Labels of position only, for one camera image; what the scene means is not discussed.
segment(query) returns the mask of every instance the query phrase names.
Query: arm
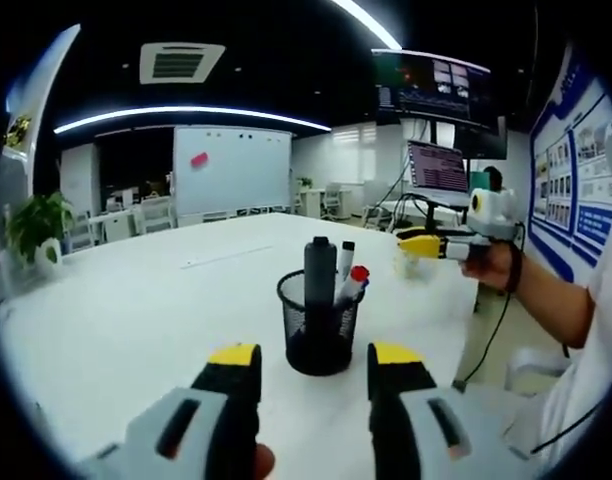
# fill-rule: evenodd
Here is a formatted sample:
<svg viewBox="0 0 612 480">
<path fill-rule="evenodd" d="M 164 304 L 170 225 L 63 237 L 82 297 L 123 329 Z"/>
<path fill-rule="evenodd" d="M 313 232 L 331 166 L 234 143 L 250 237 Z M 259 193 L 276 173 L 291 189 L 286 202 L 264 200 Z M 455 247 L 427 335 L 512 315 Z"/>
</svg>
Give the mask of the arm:
<svg viewBox="0 0 612 480">
<path fill-rule="evenodd" d="M 524 257 L 517 299 L 558 342 L 582 348 L 595 311 L 588 290 L 556 278 Z"/>
</svg>

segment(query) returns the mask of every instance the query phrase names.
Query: black wristband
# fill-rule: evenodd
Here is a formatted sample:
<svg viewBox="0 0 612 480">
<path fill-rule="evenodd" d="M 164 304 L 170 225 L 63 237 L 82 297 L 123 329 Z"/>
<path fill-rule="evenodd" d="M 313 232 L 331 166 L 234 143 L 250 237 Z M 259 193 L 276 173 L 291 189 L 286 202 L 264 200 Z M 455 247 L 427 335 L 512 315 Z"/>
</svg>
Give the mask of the black wristband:
<svg viewBox="0 0 612 480">
<path fill-rule="evenodd" d="M 511 262 L 510 274 L 508 275 L 508 282 L 506 282 L 506 291 L 508 293 L 515 293 L 519 285 L 519 279 L 522 276 L 524 256 L 514 243 L 508 242 L 508 246 L 510 247 Z"/>
</svg>

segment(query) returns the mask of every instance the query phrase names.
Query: blue wall display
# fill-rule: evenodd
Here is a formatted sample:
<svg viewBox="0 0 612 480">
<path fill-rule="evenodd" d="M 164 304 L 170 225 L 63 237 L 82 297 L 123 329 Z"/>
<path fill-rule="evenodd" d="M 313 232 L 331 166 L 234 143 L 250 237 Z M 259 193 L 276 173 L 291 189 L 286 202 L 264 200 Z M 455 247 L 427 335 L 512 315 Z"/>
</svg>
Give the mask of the blue wall display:
<svg viewBox="0 0 612 480">
<path fill-rule="evenodd" d="M 531 132 L 528 238 L 562 278 L 588 283 L 612 224 L 612 104 L 572 46 Z"/>
</svg>

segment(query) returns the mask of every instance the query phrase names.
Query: pink sticky note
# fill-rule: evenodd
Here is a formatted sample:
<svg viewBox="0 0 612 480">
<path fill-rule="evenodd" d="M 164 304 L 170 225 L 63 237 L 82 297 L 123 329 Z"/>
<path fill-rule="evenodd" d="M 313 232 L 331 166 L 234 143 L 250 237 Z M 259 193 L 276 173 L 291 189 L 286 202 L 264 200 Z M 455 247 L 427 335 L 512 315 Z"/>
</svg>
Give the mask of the pink sticky note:
<svg viewBox="0 0 612 480">
<path fill-rule="evenodd" d="M 208 161 L 208 154 L 202 152 L 199 155 L 190 159 L 190 165 L 193 168 L 199 168 Z"/>
</svg>

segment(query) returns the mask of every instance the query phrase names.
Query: red marker cap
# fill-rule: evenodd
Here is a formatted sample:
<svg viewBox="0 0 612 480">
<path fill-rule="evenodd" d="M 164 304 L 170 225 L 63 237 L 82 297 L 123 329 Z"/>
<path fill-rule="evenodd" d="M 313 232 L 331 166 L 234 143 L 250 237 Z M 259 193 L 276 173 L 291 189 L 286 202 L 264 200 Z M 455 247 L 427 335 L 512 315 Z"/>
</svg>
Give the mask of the red marker cap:
<svg viewBox="0 0 612 480">
<path fill-rule="evenodd" d="M 350 278 L 359 283 L 364 283 L 366 280 L 368 280 L 369 275 L 370 272 L 368 269 L 366 267 L 362 267 L 361 265 L 350 269 Z"/>
</svg>

